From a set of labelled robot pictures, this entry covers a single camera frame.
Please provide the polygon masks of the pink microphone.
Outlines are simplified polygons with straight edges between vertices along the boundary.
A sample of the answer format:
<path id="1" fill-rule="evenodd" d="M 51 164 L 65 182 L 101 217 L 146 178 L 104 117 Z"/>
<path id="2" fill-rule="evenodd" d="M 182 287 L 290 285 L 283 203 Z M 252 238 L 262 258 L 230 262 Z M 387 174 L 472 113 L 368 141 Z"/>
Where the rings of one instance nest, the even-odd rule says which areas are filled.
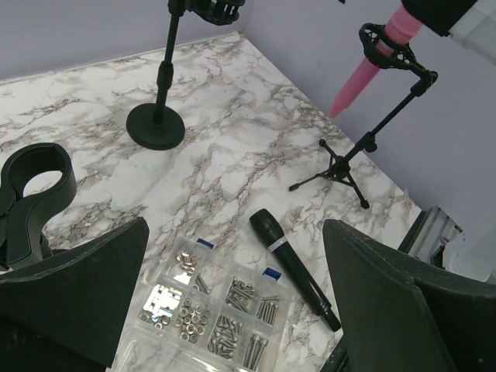
<path id="1" fill-rule="evenodd" d="M 398 45 L 406 45 L 422 28 L 422 23 L 411 15 L 403 5 L 394 13 L 384 27 L 388 39 Z M 330 117 L 337 117 L 347 109 L 366 86 L 375 78 L 380 68 L 364 58 L 348 81 L 340 89 L 330 109 Z"/>

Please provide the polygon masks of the black round-base shock-mount stand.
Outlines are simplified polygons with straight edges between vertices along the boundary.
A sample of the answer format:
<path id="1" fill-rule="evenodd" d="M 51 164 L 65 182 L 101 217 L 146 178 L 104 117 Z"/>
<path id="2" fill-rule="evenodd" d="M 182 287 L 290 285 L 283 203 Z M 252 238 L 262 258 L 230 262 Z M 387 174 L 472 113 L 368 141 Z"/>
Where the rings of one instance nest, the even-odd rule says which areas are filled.
<path id="1" fill-rule="evenodd" d="M 164 59 L 157 74 L 157 97 L 154 103 L 136 106 L 126 119 L 126 132 L 138 145 L 149 150 L 171 150 L 177 147 L 185 135 L 184 121 L 172 108 L 166 106 L 171 88 L 174 65 L 172 62 L 177 30 L 185 12 L 193 12 L 204 21 L 216 26 L 228 26 L 239 18 L 239 8 L 244 0 L 192 0 L 169 1 L 170 25 Z"/>

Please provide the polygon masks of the black microphone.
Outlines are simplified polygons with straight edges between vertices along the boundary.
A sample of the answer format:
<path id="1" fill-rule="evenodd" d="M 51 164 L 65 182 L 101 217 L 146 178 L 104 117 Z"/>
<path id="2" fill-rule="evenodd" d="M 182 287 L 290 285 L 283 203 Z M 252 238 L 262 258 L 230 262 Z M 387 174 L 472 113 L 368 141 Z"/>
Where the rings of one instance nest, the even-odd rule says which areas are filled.
<path id="1" fill-rule="evenodd" d="M 340 330 L 341 323 L 332 311 L 329 299 L 288 242 L 284 230 L 274 216 L 262 208 L 250 217 L 250 225 L 258 240 L 285 269 L 314 314 L 322 318 L 333 332 Z"/>

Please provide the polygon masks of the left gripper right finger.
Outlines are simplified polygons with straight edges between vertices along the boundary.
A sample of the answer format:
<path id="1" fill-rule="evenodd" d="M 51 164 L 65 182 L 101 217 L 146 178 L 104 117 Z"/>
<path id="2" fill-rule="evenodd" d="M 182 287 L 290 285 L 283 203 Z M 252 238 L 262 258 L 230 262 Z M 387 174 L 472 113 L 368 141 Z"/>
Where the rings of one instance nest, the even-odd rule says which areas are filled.
<path id="1" fill-rule="evenodd" d="M 495 287 L 329 219 L 323 242 L 351 371 L 493 371 Z"/>

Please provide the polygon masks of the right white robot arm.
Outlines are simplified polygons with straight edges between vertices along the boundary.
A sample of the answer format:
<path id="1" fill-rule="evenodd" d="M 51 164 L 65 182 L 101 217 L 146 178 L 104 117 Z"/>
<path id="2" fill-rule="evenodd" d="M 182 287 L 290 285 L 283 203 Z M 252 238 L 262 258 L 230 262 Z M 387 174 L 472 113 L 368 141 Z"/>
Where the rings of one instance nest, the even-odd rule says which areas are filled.
<path id="1" fill-rule="evenodd" d="M 437 35 L 495 63 L 495 0 L 408 0 L 402 5 Z"/>

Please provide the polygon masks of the black clip microphone stand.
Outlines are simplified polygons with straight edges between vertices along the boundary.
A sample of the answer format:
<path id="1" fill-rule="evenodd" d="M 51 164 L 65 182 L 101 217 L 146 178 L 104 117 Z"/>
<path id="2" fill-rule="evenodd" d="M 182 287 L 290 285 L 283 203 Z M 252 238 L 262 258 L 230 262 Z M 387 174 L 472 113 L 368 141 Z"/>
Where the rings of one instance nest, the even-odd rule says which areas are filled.
<path id="1" fill-rule="evenodd" d="M 50 188 L 24 195 L 34 177 L 59 171 Z M 1 169 L 1 270 L 18 270 L 53 256 L 43 227 L 74 200 L 77 182 L 67 151 L 36 143 L 11 155 Z"/>

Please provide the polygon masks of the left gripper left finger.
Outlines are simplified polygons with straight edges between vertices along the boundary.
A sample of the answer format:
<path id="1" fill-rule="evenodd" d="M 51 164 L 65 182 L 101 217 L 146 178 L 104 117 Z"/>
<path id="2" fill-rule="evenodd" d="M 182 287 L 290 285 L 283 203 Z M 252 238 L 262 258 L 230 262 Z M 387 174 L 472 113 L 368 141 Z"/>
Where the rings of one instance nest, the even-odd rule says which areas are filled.
<path id="1" fill-rule="evenodd" d="M 3 371 L 112 366 L 150 230 L 137 218 L 1 276 Z"/>

